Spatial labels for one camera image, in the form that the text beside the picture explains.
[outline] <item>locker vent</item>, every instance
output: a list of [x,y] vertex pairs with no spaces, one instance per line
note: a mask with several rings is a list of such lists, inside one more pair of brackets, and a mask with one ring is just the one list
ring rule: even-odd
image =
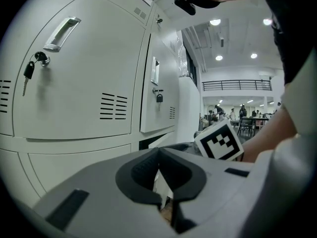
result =
[[175,119],[175,108],[173,108],[173,107],[169,108],[169,118]]
[[0,80],[0,115],[8,112],[10,80]]
[[175,45],[172,42],[169,43],[169,46],[174,52],[176,52]]
[[128,98],[103,93],[100,107],[100,119],[102,120],[126,120]]
[[144,12],[141,12],[141,15],[140,15],[141,18],[145,19],[146,16],[147,16],[147,15],[146,15]]
[[140,15],[141,10],[140,10],[138,7],[136,7],[135,10],[134,10],[134,12],[135,12],[136,14]]

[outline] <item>camera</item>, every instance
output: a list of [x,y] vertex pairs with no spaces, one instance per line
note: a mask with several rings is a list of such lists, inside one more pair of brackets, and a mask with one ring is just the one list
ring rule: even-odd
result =
[[189,15],[195,15],[195,6],[187,0],[174,0],[175,5],[186,11]]

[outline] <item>balcony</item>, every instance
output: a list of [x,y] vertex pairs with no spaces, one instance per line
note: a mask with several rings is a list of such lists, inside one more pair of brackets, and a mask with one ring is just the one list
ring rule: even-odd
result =
[[222,80],[203,82],[204,91],[214,90],[261,90],[272,91],[269,80]]

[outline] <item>locker handle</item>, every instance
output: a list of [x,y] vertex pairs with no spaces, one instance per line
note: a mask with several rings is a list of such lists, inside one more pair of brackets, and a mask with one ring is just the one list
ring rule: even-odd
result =
[[68,36],[80,21],[81,19],[76,17],[69,16],[65,18],[46,41],[43,49],[59,52]]

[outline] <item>ceiling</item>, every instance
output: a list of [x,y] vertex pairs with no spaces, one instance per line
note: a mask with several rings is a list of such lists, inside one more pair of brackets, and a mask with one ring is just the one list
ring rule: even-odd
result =
[[[204,105],[219,104],[219,101],[222,100],[220,106],[239,106],[244,104],[246,107],[259,107],[264,102],[264,97],[259,96],[213,96],[213,97],[203,97]],[[267,97],[267,102],[270,103],[273,101],[273,97]]]
[[[194,16],[175,6],[174,0],[154,1],[172,20],[177,30],[187,31],[196,54],[192,59],[196,60],[195,64],[204,67],[202,71],[236,66],[282,69],[273,30],[271,26],[263,24],[263,19],[271,17],[265,0],[223,2],[214,9],[196,7]],[[212,19],[221,19],[221,23],[211,26],[209,21]],[[223,47],[219,44],[220,36],[224,40]],[[257,53],[258,57],[251,59],[252,53]],[[215,60],[218,55],[223,56],[222,61]]]

